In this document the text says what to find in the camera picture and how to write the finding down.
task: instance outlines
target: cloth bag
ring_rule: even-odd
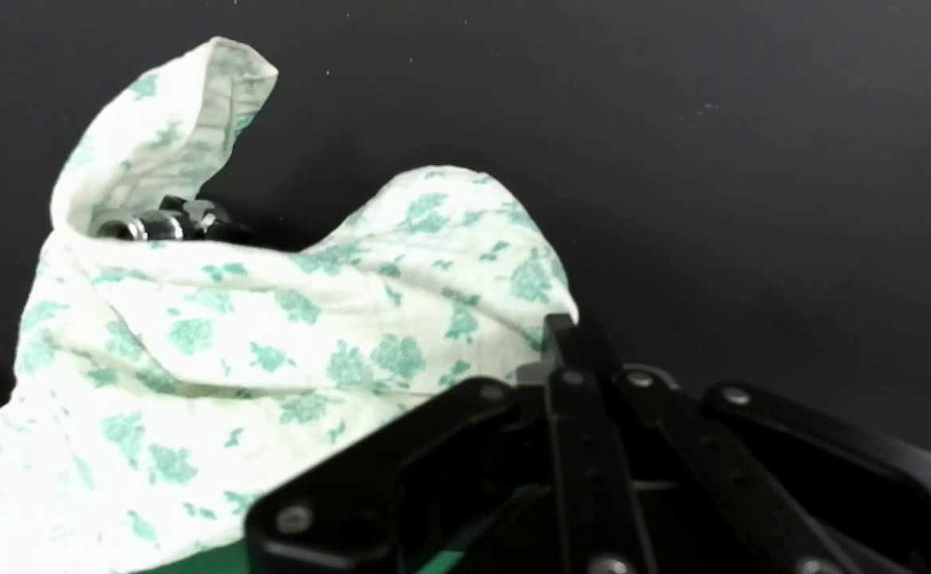
[[[455,165],[391,178],[303,253],[115,241],[198,198],[277,71],[206,45],[136,76],[66,158],[0,407],[0,574],[147,570],[242,537],[248,504],[486,374],[578,305],[523,204]]]

